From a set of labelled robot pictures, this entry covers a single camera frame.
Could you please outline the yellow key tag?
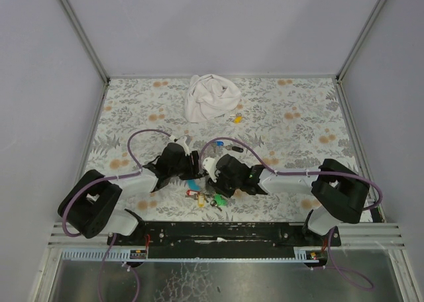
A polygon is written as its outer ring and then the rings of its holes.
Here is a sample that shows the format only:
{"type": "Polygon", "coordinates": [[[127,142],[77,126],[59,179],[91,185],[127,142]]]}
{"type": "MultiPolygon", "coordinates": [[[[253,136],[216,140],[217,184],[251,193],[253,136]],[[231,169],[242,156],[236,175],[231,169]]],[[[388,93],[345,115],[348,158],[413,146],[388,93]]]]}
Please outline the yellow key tag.
{"type": "Polygon", "coordinates": [[[206,204],[206,199],[203,195],[197,196],[197,205],[199,208],[203,208],[206,204]]]}

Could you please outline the key with red tag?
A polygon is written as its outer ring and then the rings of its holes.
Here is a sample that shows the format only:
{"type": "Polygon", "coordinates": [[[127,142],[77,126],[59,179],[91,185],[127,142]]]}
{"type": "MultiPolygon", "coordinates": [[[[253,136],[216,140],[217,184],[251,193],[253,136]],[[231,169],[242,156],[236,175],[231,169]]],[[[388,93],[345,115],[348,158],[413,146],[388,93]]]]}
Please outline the key with red tag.
{"type": "Polygon", "coordinates": [[[188,189],[185,193],[186,197],[192,198],[192,199],[197,199],[199,196],[200,192],[196,191],[196,190],[192,190],[192,189],[188,189]]]}

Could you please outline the blue keyring holder with rings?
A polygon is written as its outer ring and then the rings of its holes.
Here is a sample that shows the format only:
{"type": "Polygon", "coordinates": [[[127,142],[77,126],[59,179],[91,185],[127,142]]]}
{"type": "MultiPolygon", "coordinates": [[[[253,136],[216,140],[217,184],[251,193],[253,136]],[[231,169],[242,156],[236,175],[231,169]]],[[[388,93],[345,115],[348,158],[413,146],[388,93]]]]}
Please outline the blue keyring holder with rings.
{"type": "Polygon", "coordinates": [[[207,178],[191,179],[187,181],[188,189],[197,192],[206,192],[208,190],[207,178]]]}

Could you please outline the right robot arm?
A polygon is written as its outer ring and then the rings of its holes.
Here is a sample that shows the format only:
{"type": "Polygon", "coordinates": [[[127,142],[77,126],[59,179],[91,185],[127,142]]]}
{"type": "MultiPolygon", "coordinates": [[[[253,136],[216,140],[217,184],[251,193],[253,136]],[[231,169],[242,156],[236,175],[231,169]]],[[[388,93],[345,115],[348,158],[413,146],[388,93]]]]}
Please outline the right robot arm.
{"type": "Polygon", "coordinates": [[[249,167],[225,154],[218,160],[205,158],[202,168],[209,174],[208,185],[227,198],[238,189],[249,195],[286,192],[314,196],[321,206],[308,215],[306,228],[320,236],[341,223],[359,223],[370,188],[369,183],[333,159],[312,170],[279,174],[263,165],[249,167]]]}

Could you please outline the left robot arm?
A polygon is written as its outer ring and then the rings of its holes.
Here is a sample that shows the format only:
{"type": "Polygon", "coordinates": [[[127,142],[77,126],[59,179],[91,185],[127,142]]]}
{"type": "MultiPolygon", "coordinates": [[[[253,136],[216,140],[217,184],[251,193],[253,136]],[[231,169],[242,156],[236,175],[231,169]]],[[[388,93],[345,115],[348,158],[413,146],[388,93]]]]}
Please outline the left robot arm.
{"type": "Polygon", "coordinates": [[[165,188],[171,179],[196,179],[200,176],[199,152],[171,142],[161,155],[136,172],[105,176],[89,170],[76,183],[58,207],[62,230],[69,237],[93,238],[102,231],[131,235],[139,219],[128,210],[118,210],[119,199],[165,188]]]}

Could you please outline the key with green tag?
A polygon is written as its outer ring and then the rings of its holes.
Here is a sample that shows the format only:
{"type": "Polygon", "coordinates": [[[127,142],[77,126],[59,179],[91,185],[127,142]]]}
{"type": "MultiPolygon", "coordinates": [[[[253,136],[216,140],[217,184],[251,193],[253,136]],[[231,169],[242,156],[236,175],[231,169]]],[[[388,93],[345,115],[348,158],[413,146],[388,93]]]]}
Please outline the key with green tag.
{"type": "Polygon", "coordinates": [[[215,194],[210,201],[210,206],[218,209],[219,211],[223,211],[223,207],[227,206],[227,200],[219,194],[215,194]]]}

